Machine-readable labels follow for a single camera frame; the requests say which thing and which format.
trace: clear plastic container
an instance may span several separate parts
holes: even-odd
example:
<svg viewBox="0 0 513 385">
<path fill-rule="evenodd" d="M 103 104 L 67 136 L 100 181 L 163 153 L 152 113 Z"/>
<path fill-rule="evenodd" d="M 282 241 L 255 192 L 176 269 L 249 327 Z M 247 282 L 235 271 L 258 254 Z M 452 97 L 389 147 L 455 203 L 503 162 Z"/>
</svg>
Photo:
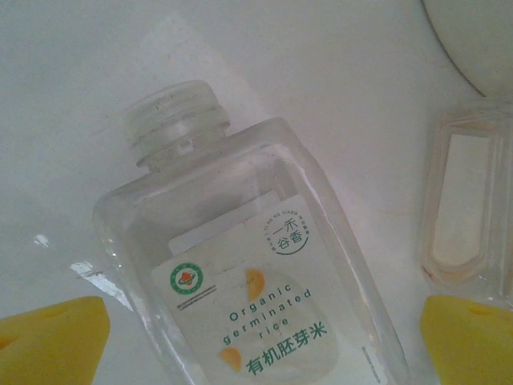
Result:
<svg viewBox="0 0 513 385">
<path fill-rule="evenodd" d="M 439 121 L 422 219 L 438 292 L 513 307 L 513 107 L 469 103 Z"/>
<path fill-rule="evenodd" d="M 150 173 L 95 226 L 173 384 L 408 384 L 335 193 L 283 119 L 232 136 L 200 81 L 127 114 Z"/>
</svg>

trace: white countertop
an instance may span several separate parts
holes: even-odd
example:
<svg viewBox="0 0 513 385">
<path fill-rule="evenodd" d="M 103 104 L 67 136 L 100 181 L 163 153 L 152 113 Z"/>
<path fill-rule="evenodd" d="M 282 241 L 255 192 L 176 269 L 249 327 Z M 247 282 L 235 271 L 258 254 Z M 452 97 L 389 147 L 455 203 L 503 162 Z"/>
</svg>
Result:
<svg viewBox="0 0 513 385">
<path fill-rule="evenodd" d="M 0 5 L 0 318 L 102 295 L 95 384 L 166 384 L 91 225 L 141 176 L 121 109 L 207 80 L 235 130 L 284 116 L 328 174 L 418 384 L 436 384 L 415 255 L 431 122 L 477 96 L 418 1 L 115 0 Z"/>
</svg>

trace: bottle label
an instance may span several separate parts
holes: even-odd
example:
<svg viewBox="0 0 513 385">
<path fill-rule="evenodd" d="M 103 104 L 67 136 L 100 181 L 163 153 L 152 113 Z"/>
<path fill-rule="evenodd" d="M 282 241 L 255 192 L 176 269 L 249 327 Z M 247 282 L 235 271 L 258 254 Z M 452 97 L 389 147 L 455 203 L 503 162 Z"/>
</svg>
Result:
<svg viewBox="0 0 513 385">
<path fill-rule="evenodd" d="M 151 275 L 213 384 L 386 380 L 301 196 Z"/>
</svg>

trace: plastic bottle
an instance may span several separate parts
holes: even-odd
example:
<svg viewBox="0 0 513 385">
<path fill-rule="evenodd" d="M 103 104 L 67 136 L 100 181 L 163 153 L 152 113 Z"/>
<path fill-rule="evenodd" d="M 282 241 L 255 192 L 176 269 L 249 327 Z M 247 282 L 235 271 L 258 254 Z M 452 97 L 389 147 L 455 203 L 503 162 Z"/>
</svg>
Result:
<svg viewBox="0 0 513 385">
<path fill-rule="evenodd" d="M 201 81 L 136 104 L 150 173 L 95 226 L 176 384 L 406 384 L 400 342 L 345 214 L 283 119 L 226 136 Z"/>
</svg>

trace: circular logo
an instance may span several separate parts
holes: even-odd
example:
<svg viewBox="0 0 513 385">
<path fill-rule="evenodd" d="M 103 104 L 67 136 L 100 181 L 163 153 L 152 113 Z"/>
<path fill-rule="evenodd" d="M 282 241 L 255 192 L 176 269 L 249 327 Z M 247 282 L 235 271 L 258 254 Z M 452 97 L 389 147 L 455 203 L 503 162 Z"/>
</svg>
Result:
<svg viewBox="0 0 513 385">
<path fill-rule="evenodd" d="M 269 247 L 280 255 L 301 251 L 308 242 L 310 230 L 304 217 L 296 210 L 285 209 L 270 217 L 264 227 Z"/>
<path fill-rule="evenodd" d="M 201 287 L 203 272 L 194 263 L 180 263 L 171 272 L 170 283 L 173 290 L 178 294 L 192 294 Z"/>
</svg>

